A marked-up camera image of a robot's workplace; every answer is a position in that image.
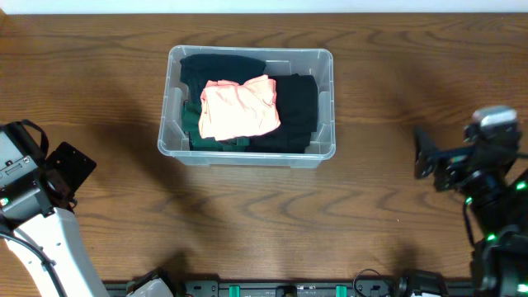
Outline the green garment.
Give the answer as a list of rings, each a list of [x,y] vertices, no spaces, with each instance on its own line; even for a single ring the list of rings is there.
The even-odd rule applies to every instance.
[[[189,136],[191,150],[214,152],[244,152],[250,144],[248,138],[240,137],[217,141],[215,138],[202,138],[199,131],[201,104],[186,101],[181,111],[181,129]]]

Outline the black pants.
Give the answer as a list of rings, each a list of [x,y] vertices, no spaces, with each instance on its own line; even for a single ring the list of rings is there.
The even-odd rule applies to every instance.
[[[272,77],[276,81],[276,109],[280,126],[254,136],[248,153],[303,153],[318,126],[318,86],[311,75]]]

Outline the dark teal garment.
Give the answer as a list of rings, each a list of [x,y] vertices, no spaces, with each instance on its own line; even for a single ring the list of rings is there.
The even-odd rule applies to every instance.
[[[180,81],[188,86],[194,103],[200,103],[200,95],[208,81],[244,84],[262,76],[266,67],[259,59],[229,54],[194,54],[181,59],[180,64]]]

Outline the pink shirt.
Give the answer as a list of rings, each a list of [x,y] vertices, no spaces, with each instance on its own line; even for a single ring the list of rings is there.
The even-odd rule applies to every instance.
[[[224,141],[272,132],[281,125],[276,98],[276,81],[267,75],[243,84],[208,81],[200,95],[200,136]]]

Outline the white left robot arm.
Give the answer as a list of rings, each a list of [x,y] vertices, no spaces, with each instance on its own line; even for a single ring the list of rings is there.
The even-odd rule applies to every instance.
[[[73,212],[96,163],[66,142],[42,163],[30,156],[1,171],[1,237],[43,296],[106,296]]]

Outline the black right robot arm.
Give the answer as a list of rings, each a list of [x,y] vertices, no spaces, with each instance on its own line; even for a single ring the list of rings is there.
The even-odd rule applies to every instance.
[[[441,151],[422,128],[413,131],[414,176],[434,177],[437,191],[464,197],[463,216],[473,247],[470,270],[474,292],[481,296],[527,294],[527,174],[506,175],[516,160],[521,132],[515,125],[479,128],[469,125],[469,145]]]

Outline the clear plastic storage bin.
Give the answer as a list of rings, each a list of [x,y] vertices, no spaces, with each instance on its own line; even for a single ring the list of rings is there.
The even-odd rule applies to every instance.
[[[192,150],[182,130],[182,107],[191,99],[180,81],[180,60],[195,54],[231,54],[259,59],[270,76],[312,75],[318,85],[318,126],[304,153],[230,153]],[[158,150],[187,166],[248,165],[316,168],[336,152],[334,58],[326,49],[244,48],[177,45],[168,54]]]

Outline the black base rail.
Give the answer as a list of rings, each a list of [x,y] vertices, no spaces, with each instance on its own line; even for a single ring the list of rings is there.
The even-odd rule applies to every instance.
[[[442,275],[407,270],[401,276],[389,277],[365,269],[351,280],[220,280],[215,276],[202,279],[171,280],[157,269],[128,282],[109,281],[104,286],[111,296],[138,296],[149,282],[167,286],[160,296],[181,297],[357,297],[357,296],[454,296],[474,295],[469,280],[447,280]]]

